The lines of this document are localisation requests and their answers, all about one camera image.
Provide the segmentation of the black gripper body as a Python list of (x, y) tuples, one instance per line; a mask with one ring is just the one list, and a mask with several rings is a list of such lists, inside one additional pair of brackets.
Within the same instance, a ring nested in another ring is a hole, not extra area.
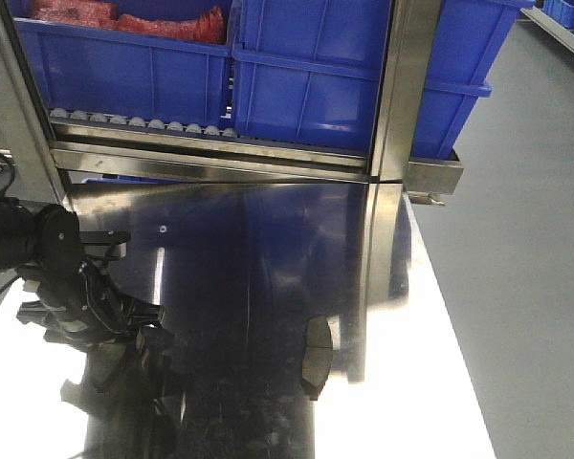
[(48, 205), (33, 222), (33, 258), (17, 267), (16, 273), (37, 285), (38, 304), (19, 311), (23, 321), (68, 322), (69, 331), (83, 329), (82, 322), (125, 323), (116, 288), (85, 253), (77, 215)]

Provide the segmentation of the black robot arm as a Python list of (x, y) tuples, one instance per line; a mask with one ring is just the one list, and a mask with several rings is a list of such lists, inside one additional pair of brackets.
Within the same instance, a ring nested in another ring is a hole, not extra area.
[(127, 231), (81, 230), (77, 215), (60, 205), (32, 211), (0, 199), (0, 272), (15, 271), (36, 295), (17, 319), (43, 327), (46, 341), (82, 352), (161, 326), (161, 306), (121, 292), (110, 276), (109, 264), (125, 256), (129, 240)]

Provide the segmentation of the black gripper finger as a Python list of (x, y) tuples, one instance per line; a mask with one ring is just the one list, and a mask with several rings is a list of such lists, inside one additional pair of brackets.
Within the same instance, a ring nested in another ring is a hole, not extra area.
[(83, 329), (69, 331), (68, 322), (43, 320), (46, 329), (44, 339), (51, 343), (67, 344), (72, 347), (91, 347), (112, 340), (129, 339), (136, 334), (138, 327), (119, 322), (82, 322)]
[(165, 308), (130, 295), (121, 295), (121, 313), (128, 328), (162, 327)]

